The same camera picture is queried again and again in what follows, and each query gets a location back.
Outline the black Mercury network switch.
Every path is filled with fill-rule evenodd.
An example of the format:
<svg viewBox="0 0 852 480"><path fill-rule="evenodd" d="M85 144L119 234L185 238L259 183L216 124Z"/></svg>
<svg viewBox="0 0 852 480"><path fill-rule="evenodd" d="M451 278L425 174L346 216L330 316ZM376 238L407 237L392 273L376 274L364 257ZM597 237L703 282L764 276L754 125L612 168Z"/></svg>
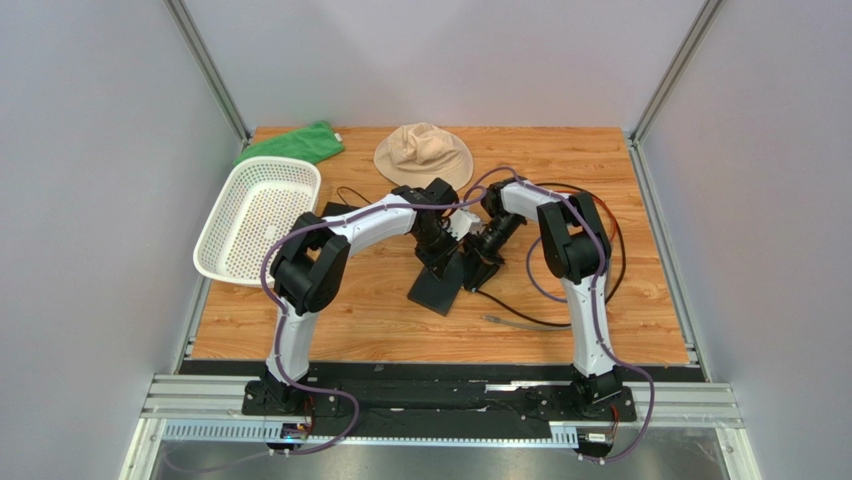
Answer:
<svg viewBox="0 0 852 480"><path fill-rule="evenodd" d="M462 289L463 275L445 280L438 280L435 276L422 268L420 274L407 294L407 299L441 316L447 316Z"/></svg>

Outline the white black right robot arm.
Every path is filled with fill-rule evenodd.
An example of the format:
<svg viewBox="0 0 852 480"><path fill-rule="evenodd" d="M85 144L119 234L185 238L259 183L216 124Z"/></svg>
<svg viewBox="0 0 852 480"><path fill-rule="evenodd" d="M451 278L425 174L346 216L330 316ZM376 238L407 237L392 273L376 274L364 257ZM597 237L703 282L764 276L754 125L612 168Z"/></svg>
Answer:
<svg viewBox="0 0 852 480"><path fill-rule="evenodd" d="M505 263L501 248L521 225L536 222L545 263L560 281L570 314L578 377L571 384L569 403L587 418L610 411L623 391L623 380L606 314L612 247L595 195L557 192L518 177L485 188L481 205L490 220L463 245L464 289L481 293Z"/></svg>

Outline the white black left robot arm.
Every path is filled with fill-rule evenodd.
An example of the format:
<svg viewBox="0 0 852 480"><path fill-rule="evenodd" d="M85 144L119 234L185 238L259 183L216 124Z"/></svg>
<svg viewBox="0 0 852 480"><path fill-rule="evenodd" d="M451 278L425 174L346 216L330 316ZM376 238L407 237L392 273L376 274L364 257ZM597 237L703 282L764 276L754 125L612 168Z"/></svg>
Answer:
<svg viewBox="0 0 852 480"><path fill-rule="evenodd" d="M423 268L408 292L412 302L445 316L463 282L459 246L469 232L466 206L441 179L402 186L380 201L321 218L308 212L274 244L262 263L262 287L278 307L276 332L259 380L246 385L247 415L297 415L315 396L296 386L309 370L320 312L337 296L348 260L386 239L410 234Z"/></svg>

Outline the beige bucket hat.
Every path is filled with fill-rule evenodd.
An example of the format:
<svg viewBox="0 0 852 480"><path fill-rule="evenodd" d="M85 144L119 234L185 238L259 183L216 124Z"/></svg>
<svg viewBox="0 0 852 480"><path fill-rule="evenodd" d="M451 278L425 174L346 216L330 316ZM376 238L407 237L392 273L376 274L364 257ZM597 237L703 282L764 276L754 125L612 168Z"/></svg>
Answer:
<svg viewBox="0 0 852 480"><path fill-rule="evenodd" d="M399 186L426 187L441 179L458 190L474 173L474 159L467 145L430 123L395 129L376 147L373 162L382 176Z"/></svg>

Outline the green cloth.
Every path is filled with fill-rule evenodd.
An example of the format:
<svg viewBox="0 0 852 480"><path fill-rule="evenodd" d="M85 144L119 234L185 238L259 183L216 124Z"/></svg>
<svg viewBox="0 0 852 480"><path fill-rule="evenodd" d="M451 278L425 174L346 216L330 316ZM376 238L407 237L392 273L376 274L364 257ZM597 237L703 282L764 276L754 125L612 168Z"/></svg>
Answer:
<svg viewBox="0 0 852 480"><path fill-rule="evenodd" d="M255 157L272 156L302 160L316 165L344 150L342 137L327 121L318 121L253 143L236 157L232 164L237 166Z"/></svg>

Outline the white perforated plastic basket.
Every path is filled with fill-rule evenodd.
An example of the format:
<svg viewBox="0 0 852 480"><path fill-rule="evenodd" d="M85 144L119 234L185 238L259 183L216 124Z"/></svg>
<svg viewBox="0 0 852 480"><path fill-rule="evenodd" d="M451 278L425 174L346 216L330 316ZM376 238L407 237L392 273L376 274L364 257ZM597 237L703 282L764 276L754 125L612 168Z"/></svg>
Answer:
<svg viewBox="0 0 852 480"><path fill-rule="evenodd" d="M322 177L313 164L257 156L233 168L210 211L193 251L193 264L208 279L261 286L270 247L319 202Z"/></svg>

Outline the aluminium front rail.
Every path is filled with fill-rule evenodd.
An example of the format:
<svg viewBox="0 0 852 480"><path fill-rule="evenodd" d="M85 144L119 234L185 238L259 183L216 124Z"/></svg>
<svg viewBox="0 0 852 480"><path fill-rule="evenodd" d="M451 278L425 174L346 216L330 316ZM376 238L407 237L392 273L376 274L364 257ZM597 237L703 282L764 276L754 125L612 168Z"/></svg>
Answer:
<svg viewBox="0 0 852 480"><path fill-rule="evenodd" d="M658 430L703 429L721 450L733 479L760 472L744 422L726 384L628 382L606 406L580 415L568 404L564 381L432 379L415 400L370 389L345 398L326 387L299 411L264 406L235 376L158 375L151 383L121 477L149 479L162 444L246 441L265 448L287 444L555 448L578 454L583 444L636 438L626 458Z"/></svg>

